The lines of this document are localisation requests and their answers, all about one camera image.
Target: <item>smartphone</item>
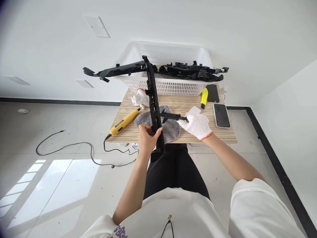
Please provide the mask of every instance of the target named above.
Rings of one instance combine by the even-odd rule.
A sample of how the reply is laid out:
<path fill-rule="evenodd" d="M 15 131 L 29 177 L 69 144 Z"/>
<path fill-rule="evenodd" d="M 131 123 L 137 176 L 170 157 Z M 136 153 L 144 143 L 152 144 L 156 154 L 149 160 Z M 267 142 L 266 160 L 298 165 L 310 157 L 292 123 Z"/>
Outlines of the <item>smartphone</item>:
<path fill-rule="evenodd" d="M 228 111 L 224 104 L 214 103 L 213 105 L 216 127 L 231 128 Z"/>
<path fill-rule="evenodd" d="M 219 102 L 219 95 L 218 95 L 217 85 L 209 84 L 209 85 L 206 86 L 206 88 L 208 90 L 207 101 Z"/>

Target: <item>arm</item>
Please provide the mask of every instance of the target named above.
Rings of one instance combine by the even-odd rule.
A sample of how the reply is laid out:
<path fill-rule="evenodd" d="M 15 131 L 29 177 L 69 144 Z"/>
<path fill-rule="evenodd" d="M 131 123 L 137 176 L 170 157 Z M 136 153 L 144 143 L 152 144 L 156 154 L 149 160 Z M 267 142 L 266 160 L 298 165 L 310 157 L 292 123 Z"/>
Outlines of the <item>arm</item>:
<path fill-rule="evenodd" d="M 249 162 L 221 141 L 215 134 L 211 134 L 202 141 L 214 151 L 235 180 L 245 179 L 252 181 L 254 178 L 258 178 L 266 182 L 264 177 Z"/>
<path fill-rule="evenodd" d="M 205 115 L 189 115 L 187 118 L 189 122 L 178 121 L 180 126 L 208 145 L 235 180 L 252 181 L 254 178 L 259 178 L 265 181 L 263 176 L 249 162 L 213 134 L 208 125 L 209 120 Z"/>
<path fill-rule="evenodd" d="M 149 135 L 151 127 L 148 125 L 139 125 L 139 130 L 139 154 L 136 157 L 136 162 L 128 184 L 112 217 L 116 225 L 119 225 L 124 219 L 135 213 L 142 206 L 149 159 L 156 145 L 156 141 L 161 134 L 162 128 L 158 129 L 154 136 Z"/>

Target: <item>black pants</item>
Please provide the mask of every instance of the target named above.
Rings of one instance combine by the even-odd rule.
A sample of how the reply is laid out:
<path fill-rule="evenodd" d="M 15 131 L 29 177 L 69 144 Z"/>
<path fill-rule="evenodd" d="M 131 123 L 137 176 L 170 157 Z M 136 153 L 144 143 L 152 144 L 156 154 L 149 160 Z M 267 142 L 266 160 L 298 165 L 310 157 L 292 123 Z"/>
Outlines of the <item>black pants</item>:
<path fill-rule="evenodd" d="M 210 200 L 205 182 L 188 154 L 186 144 L 166 144 L 162 156 L 150 163 L 143 199 L 167 187 L 197 192 Z"/>

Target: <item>black wire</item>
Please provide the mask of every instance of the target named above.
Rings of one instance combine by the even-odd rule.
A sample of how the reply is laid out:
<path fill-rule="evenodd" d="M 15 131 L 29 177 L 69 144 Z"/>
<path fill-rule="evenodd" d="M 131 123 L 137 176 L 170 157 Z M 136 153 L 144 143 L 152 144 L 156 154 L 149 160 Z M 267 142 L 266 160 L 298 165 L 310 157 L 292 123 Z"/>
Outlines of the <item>black wire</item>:
<path fill-rule="evenodd" d="M 162 233 L 162 235 L 161 235 L 161 238 L 163 237 L 163 234 L 164 234 L 164 231 L 165 231 L 165 229 L 166 229 L 166 226 L 167 226 L 167 224 L 169 224 L 169 223 L 171 223 L 171 226 L 172 226 L 172 234 L 173 234 L 173 238 L 174 238 L 174 231 L 173 231 L 173 225 L 172 225 L 172 221 L 171 221 L 171 220 L 168 220 L 168 222 L 166 223 L 166 225 L 165 225 L 165 227 L 164 227 L 164 230 L 163 230 L 163 233 Z"/>
<path fill-rule="evenodd" d="M 37 146 L 36 149 L 35 149 L 36 153 L 37 153 L 38 155 L 45 156 L 45 155 L 50 155 L 50 154 L 52 154 L 52 153 L 58 152 L 58 151 L 64 149 L 65 147 L 68 147 L 68 146 L 71 146 L 71 145 L 76 145 L 76 144 L 88 144 L 88 145 L 90 145 L 90 157 L 91 157 L 91 160 L 92 160 L 95 164 L 97 164 L 97 165 L 111 165 L 111 168 L 114 168 L 114 167 L 121 167 L 121 166 L 125 166 L 125 165 L 128 165 L 128 164 L 131 164 L 131 163 L 133 163 L 133 162 L 136 160 L 136 159 L 135 159 L 135 160 L 133 160 L 132 162 L 127 163 L 127 164 L 124 164 L 124 165 L 99 164 L 99 163 L 97 163 L 97 162 L 93 159 L 93 157 L 92 157 L 92 148 L 93 148 L 93 146 L 92 146 L 92 144 L 90 144 L 89 142 L 79 142 L 79 143 L 75 143 L 75 144 L 65 145 L 64 147 L 62 147 L 62 148 L 60 148 L 60 149 L 58 149 L 58 150 L 56 150 L 56 151 L 53 151 L 53 152 L 51 152 L 51 153 L 47 153 L 47 154 L 40 154 L 40 153 L 39 153 L 38 149 L 39 149 L 40 145 L 41 145 L 44 141 L 46 141 L 46 140 L 47 140 L 48 138 L 50 138 L 51 136 L 56 135 L 56 134 L 61 133 L 61 132 L 64 132 L 64 131 L 65 131 L 65 130 L 62 130 L 62 131 L 60 131 L 60 132 L 56 132 L 56 133 L 50 135 L 49 137 L 47 137 L 46 139 L 44 139 L 43 141 L 41 141 L 41 143 L 39 143 L 38 146 Z M 103 141 L 103 149 L 105 150 L 105 152 L 110 152 L 110 151 L 113 151 L 113 150 L 118 150 L 118 151 L 120 151 L 121 153 L 125 153 L 125 152 L 129 151 L 129 155 L 133 155 L 133 154 L 136 153 L 136 152 L 139 153 L 139 149 L 134 148 L 134 146 L 132 146 L 133 149 L 136 149 L 137 151 L 133 152 L 132 154 L 131 154 L 131 152 L 130 152 L 130 149 L 128 149 L 128 150 L 126 150 L 126 151 L 124 151 L 124 152 L 121 151 L 121 150 L 119 150 L 119 149 L 106 150 L 105 142 L 106 142 L 106 139 Z"/>

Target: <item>white plastic crate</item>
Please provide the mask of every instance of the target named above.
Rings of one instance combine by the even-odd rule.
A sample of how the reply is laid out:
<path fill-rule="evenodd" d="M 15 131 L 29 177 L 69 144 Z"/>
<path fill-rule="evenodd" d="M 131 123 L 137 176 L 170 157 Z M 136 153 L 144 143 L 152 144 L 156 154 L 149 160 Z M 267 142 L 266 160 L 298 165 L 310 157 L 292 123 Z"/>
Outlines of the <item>white plastic crate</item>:
<path fill-rule="evenodd" d="M 149 61 L 159 68 L 161 65 L 175 62 L 187 63 L 192 65 L 196 60 L 197 64 L 203 64 L 213 68 L 208 51 L 198 46 L 174 45 L 153 43 L 145 41 L 130 42 L 120 58 L 115 61 L 120 65 L 131 64 L 143 60 L 142 55 L 146 55 Z M 120 79 L 136 93 L 138 88 L 147 89 L 147 73 L 139 72 L 130 76 L 115 76 L 112 78 Z M 198 96 L 208 84 L 214 82 L 194 81 L 174 79 L 169 76 L 155 74 L 156 88 L 158 94 L 177 95 L 177 96 Z"/>

